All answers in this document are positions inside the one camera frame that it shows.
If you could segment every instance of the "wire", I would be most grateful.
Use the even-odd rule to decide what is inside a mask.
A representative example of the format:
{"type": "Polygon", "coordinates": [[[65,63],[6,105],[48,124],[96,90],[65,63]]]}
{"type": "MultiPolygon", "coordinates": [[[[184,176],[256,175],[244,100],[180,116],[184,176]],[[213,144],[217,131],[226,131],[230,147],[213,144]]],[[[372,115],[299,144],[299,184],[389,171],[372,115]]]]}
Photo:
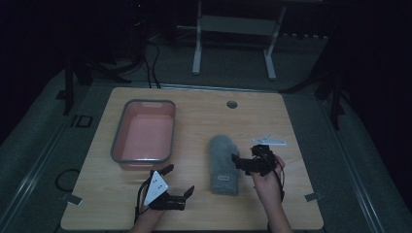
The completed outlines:
{"type": "Polygon", "coordinates": [[[139,188],[139,191],[137,193],[137,201],[136,201],[136,209],[135,209],[135,215],[134,215],[134,222],[136,222],[137,218],[139,217],[139,215],[141,215],[142,213],[146,212],[148,209],[146,209],[145,211],[143,211],[142,213],[140,213],[140,196],[142,194],[143,188],[145,188],[146,185],[148,185],[149,180],[151,178],[148,178],[147,180],[145,180],[142,185],[139,188]]]}
{"type": "Polygon", "coordinates": [[[278,180],[278,185],[279,188],[281,189],[281,201],[283,201],[283,197],[285,194],[284,191],[284,186],[285,186],[285,171],[283,166],[281,165],[281,163],[276,159],[276,155],[273,154],[275,156],[275,161],[277,164],[279,164],[279,166],[281,167],[281,178],[279,177],[278,173],[276,172],[276,167],[273,167],[272,164],[269,162],[269,160],[267,159],[267,157],[265,155],[263,155],[264,160],[266,161],[267,165],[269,165],[270,169],[272,170],[272,172],[275,174],[276,179],[278,180]]]}
{"type": "MultiPolygon", "coordinates": [[[[73,188],[72,189],[68,189],[68,188],[64,188],[64,187],[62,187],[61,185],[60,185],[60,178],[63,176],[63,175],[65,175],[65,174],[67,174],[67,173],[69,173],[69,172],[76,172],[76,173],[78,173],[78,174],[80,174],[80,171],[78,170],[78,169],[75,169],[75,168],[70,168],[70,169],[66,169],[66,170],[64,170],[63,172],[61,172],[60,174],[58,174],[58,176],[55,178],[55,180],[54,180],[54,185],[57,187],[57,189],[59,189],[59,190],[61,190],[61,191],[64,191],[64,192],[72,192],[73,191],[73,188]]],[[[56,233],[59,229],[61,228],[61,225],[60,225],[60,222],[58,223],[58,225],[55,227],[55,229],[53,230],[53,233],[56,233]]]]}
{"type": "Polygon", "coordinates": [[[148,45],[151,45],[151,46],[155,47],[156,50],[157,50],[156,56],[155,56],[155,58],[154,58],[154,64],[153,64],[152,67],[149,65],[149,62],[148,62],[148,59],[146,58],[146,56],[143,56],[143,60],[144,60],[144,62],[145,62],[145,64],[146,64],[146,68],[147,68],[147,70],[148,70],[148,84],[149,84],[149,88],[152,88],[152,81],[151,81],[151,74],[152,74],[153,79],[154,79],[155,86],[156,86],[158,89],[161,89],[160,82],[157,80],[157,77],[156,77],[156,75],[155,75],[155,65],[156,65],[156,63],[157,63],[157,59],[158,59],[158,56],[159,56],[159,54],[160,54],[160,49],[159,49],[158,46],[155,45],[154,43],[148,42],[148,45]]]}

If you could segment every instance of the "dark floor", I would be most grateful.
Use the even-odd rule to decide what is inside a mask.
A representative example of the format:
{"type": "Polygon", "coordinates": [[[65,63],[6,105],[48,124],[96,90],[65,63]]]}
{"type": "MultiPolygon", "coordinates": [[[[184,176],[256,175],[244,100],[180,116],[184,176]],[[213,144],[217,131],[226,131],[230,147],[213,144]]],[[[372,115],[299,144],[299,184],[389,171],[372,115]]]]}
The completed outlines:
{"type": "MultiPolygon", "coordinates": [[[[216,45],[203,48],[201,72],[191,74],[193,32],[182,33],[182,43],[160,36],[156,76],[163,88],[235,88],[273,91],[304,81],[327,39],[281,37],[273,53],[278,79],[266,78],[260,48],[216,45]]],[[[154,65],[157,49],[146,56],[154,65]]],[[[131,84],[115,83],[94,73],[91,86],[76,84],[75,106],[63,116],[64,102],[55,99],[64,88],[64,76],[53,78],[24,119],[0,147],[1,232],[65,232],[58,227],[66,203],[55,179],[66,169],[81,169],[99,119],[115,86],[147,87],[147,68],[124,74],[131,84]],[[71,123],[75,116],[93,117],[89,128],[71,123]]],[[[412,217],[400,198],[379,153],[349,103],[342,100],[340,130],[330,120],[330,99],[317,100],[314,83],[284,94],[292,126],[316,192],[325,228],[314,232],[412,232],[412,217]]],[[[76,174],[67,178],[72,186],[76,174]]]]}

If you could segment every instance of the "wooden tabletop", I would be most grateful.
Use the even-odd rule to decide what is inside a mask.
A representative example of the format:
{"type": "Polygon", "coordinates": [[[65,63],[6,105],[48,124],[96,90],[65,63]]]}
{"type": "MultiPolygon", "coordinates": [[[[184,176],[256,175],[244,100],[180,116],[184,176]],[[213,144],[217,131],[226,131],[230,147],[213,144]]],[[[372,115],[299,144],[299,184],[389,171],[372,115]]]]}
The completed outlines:
{"type": "Polygon", "coordinates": [[[287,142],[271,146],[285,162],[285,212],[293,229],[320,229],[323,219],[313,193],[291,121],[280,94],[220,90],[115,88],[101,118],[73,195],[61,221],[66,230],[127,230],[133,225],[138,189],[148,171],[124,171],[110,155],[121,112],[131,99],[172,100],[176,104],[175,132],[164,177],[169,194],[183,195],[194,185],[184,211],[167,211],[156,230],[263,230],[267,218],[251,177],[239,177],[239,195],[216,195],[210,189],[208,144],[227,135],[240,156],[251,158],[252,139],[270,135],[287,142]],[[227,101],[238,107],[230,109],[227,101]]]}

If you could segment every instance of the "dark background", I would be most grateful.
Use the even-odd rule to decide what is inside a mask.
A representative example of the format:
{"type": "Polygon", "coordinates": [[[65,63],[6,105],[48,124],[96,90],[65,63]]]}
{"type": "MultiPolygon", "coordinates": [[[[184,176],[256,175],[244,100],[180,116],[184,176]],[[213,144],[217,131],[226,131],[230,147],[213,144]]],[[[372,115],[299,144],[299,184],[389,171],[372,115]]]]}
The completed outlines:
{"type": "MultiPolygon", "coordinates": [[[[224,14],[245,12],[245,8],[225,8],[224,2],[209,1],[208,9],[224,14]]],[[[254,6],[267,2],[270,1],[258,1],[254,6]]],[[[78,54],[114,62],[121,46],[120,38],[113,35],[121,37],[123,29],[129,29],[135,20],[150,21],[172,40],[177,24],[195,25],[196,1],[141,3],[144,8],[136,18],[130,1],[1,1],[0,143],[46,83],[64,68],[68,54],[75,58],[79,81],[88,84],[91,76],[78,54]]],[[[352,107],[360,115],[411,210],[408,180],[412,175],[409,148],[412,145],[412,4],[406,1],[278,3],[289,6],[281,33],[329,37],[317,72],[342,74],[352,107]]],[[[250,13],[271,17],[265,11],[250,13]]],[[[139,45],[144,44],[144,32],[136,37],[139,45]]]]}

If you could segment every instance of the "folded towel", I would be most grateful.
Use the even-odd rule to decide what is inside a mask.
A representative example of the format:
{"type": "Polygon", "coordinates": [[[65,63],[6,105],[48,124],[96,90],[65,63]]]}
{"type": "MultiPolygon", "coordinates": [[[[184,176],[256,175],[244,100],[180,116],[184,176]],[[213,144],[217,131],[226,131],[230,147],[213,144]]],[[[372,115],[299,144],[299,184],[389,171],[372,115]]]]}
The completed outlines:
{"type": "Polygon", "coordinates": [[[225,135],[218,135],[210,141],[210,172],[212,192],[236,196],[239,172],[231,160],[232,154],[239,155],[237,147],[225,135]]]}

